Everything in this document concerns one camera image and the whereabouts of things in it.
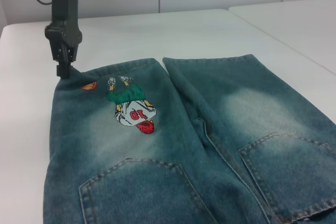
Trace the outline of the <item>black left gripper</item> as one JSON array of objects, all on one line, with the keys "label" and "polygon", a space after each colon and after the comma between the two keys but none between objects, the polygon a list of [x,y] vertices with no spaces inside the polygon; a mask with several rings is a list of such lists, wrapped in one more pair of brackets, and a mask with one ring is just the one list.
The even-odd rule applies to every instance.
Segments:
[{"label": "black left gripper", "polygon": [[52,58],[58,62],[57,76],[69,78],[71,64],[76,60],[78,45],[82,42],[78,0],[52,0],[51,23],[45,28],[45,36],[50,43]]}]

